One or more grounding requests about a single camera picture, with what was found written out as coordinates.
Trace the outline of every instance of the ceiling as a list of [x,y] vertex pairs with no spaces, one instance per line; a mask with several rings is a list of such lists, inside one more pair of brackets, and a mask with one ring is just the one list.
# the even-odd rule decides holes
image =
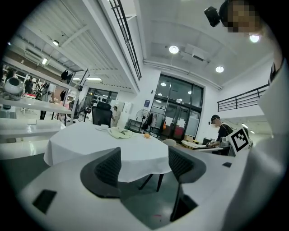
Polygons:
[[[220,23],[211,27],[204,10],[224,0],[134,0],[144,60],[190,71],[222,86],[272,53],[268,41],[252,43],[248,36],[229,33]],[[176,45],[178,54],[168,48]],[[192,57],[201,53],[204,61]],[[217,73],[217,66],[224,72]]]
[[[43,57],[59,73],[65,69],[83,75],[88,68],[93,83],[132,91],[113,49],[82,0],[45,1],[20,26],[9,49],[41,65]],[[59,46],[52,42],[57,40]]]
[[230,126],[234,128],[241,128],[242,123],[244,123],[246,126],[249,127],[249,131],[254,131],[256,134],[272,134],[271,127],[264,115],[226,118],[222,121],[227,122]]

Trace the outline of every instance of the black square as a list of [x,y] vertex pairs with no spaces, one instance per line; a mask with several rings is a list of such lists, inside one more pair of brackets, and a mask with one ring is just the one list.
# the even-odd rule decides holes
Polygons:
[[[245,143],[244,143],[242,146],[238,147],[238,145],[236,144],[236,141],[235,141],[234,137],[239,138],[239,139],[241,139],[241,140],[244,140]],[[248,141],[248,139],[247,139],[247,137],[246,137],[245,132],[244,132],[243,129],[240,129],[238,132],[236,132],[234,135],[232,135],[231,138],[232,138],[232,140],[233,140],[233,143],[234,143],[234,146],[235,146],[237,152],[239,152],[241,149],[243,149],[243,147],[245,147],[245,146],[247,146],[247,145],[249,144],[249,141]]]

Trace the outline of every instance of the ceiling light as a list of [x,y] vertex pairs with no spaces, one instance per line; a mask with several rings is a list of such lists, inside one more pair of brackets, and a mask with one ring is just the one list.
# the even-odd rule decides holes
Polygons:
[[172,54],[176,54],[176,53],[179,52],[179,48],[178,48],[177,46],[170,46],[169,51],[170,51]]
[[216,72],[222,73],[223,71],[224,71],[224,67],[221,67],[221,66],[216,67]]
[[52,43],[53,43],[55,46],[58,46],[58,44],[59,44],[59,42],[58,42],[57,40],[54,40]]
[[249,128],[249,127],[248,127],[247,125],[245,125],[245,124],[242,124],[242,126],[245,127],[245,128],[247,128],[247,129]]
[[47,59],[47,58],[44,58],[43,61],[42,61],[42,64],[45,65],[45,63],[46,63],[47,61],[48,61],[48,59]]
[[257,35],[250,35],[250,40],[252,42],[258,42],[260,39],[260,36],[257,36]]
[[88,80],[102,80],[101,78],[87,78]]

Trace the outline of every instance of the green floor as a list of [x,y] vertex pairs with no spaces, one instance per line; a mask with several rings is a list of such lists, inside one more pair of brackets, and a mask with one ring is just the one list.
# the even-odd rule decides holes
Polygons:
[[[11,160],[2,160],[15,193],[45,171],[49,166],[43,154]],[[170,223],[170,215],[177,195],[177,180],[172,172],[163,177],[159,192],[156,192],[159,175],[153,175],[146,186],[139,190],[148,176],[131,183],[119,183],[123,205],[150,229],[157,229]]]

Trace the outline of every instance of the black metal railing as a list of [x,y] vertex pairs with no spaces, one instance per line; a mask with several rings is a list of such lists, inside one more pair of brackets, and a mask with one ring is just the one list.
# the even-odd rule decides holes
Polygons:
[[125,39],[126,46],[128,49],[128,52],[131,56],[132,64],[135,68],[135,72],[137,75],[138,80],[141,78],[141,73],[140,73],[140,66],[139,62],[137,60],[136,54],[135,54],[135,47],[131,39],[131,33],[128,28],[125,12],[123,10],[123,7],[121,5],[120,0],[110,0],[110,5],[112,6],[112,10],[114,12],[114,15],[117,19],[117,23],[121,29],[121,33],[123,35],[123,38]]
[[218,101],[218,111],[227,111],[257,105],[257,101],[268,88],[268,84],[255,88],[240,95]]

